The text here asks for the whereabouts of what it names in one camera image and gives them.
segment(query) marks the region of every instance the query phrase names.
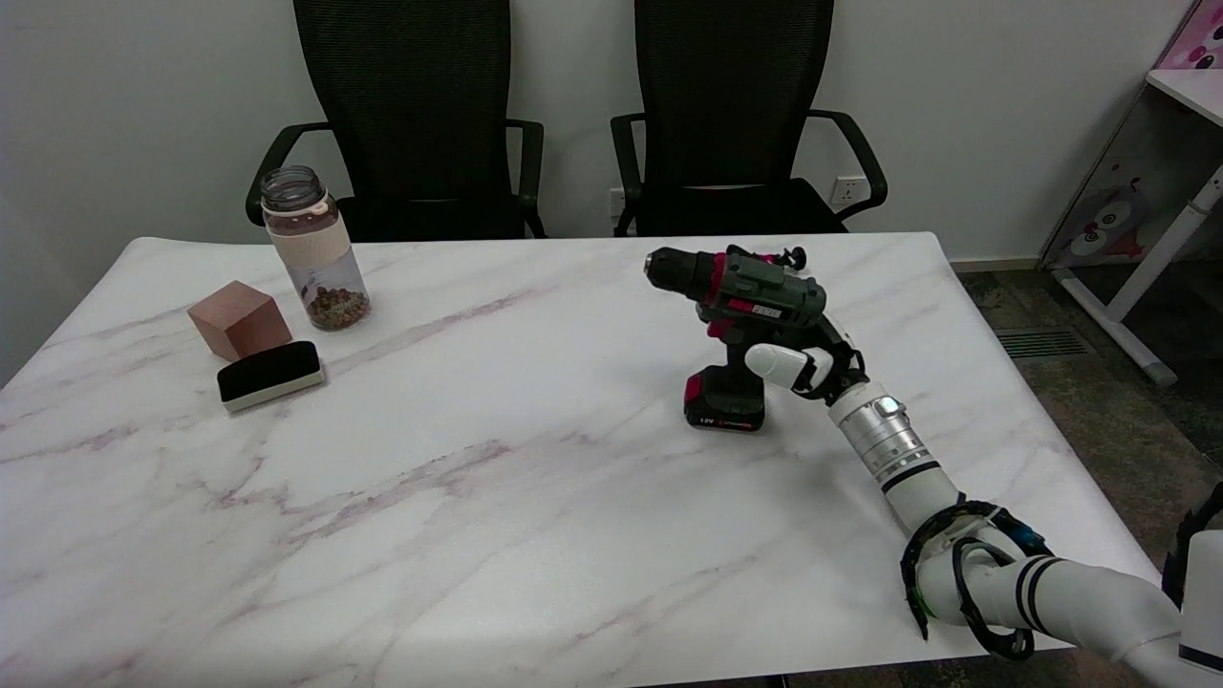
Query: white wall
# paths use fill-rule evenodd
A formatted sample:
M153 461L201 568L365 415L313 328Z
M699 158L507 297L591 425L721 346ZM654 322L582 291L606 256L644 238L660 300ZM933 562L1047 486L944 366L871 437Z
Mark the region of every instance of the white wall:
M1189 4L841 0L816 104L859 120L892 186L851 229L932 230L958 259L1036 255ZM544 222L608 235L607 122L641 108L632 2L514 5L510 115L548 130ZM5 328L4 381L132 237L259 240L242 213L249 176L281 126L322 110L290 0L6 0L0 12L0 274L6 290L22 269L57 295L39 321ZM827 191L854 171L838 141L810 125L796 174ZM295 159L345 191L325 134ZM43 257L22 264L27 251Z

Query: robot finger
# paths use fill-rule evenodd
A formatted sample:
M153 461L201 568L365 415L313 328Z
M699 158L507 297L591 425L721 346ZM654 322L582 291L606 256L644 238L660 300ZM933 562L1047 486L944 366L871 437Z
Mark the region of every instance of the robot finger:
M797 395L819 387L833 368L832 354L823 349L795 352L775 343L757 343L747 351L744 360L764 382Z

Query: white robotic arm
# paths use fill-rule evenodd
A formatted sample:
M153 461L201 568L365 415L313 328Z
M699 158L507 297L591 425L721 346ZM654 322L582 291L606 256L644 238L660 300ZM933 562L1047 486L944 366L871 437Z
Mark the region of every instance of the white robotic arm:
M753 347L746 364L807 398L834 370L827 352L772 343ZM877 382L849 386L828 413L912 536L903 574L923 635L928 615L969 626L992 653L1026 659L1036 631L1123 661L1161 687L1223 686L1223 532L1194 535L1178 610L1146 580L1054 557L1005 510L967 502L904 404ZM1223 485L1212 499L1223 501Z

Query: white desk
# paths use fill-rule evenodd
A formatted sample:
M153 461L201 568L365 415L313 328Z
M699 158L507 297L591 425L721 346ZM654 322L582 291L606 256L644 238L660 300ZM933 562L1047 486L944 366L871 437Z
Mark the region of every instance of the white desk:
M928 233L802 244L956 484L1157 580ZM818 404L698 431L719 360L653 248L358 246L371 319L312 329L268 246L142 238L0 392L0 686L609 687L981 654L923 643L905 539ZM329 384L230 418L186 308L276 296ZM1041 640L1042 648L1054 646Z
M1147 83L1172 95L1181 104L1223 126L1223 70L1155 70ZM1091 292L1071 270L1053 270L1062 286L1079 301L1092 318L1117 341L1134 363L1159 386L1177 382L1177 375L1134 335L1121 320L1146 293L1156 277L1172 264L1185 242L1197 231L1223 193L1223 166L1214 171L1197 196L1185 205L1168 231L1156 242L1134 274L1107 304Z

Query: nuts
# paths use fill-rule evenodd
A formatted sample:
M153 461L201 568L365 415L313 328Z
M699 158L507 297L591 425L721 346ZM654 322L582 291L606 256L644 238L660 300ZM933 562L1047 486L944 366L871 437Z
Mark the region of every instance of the nuts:
M369 296L347 288L314 290L314 299L306 306L306 314L314 326L334 331L352 326L369 313Z

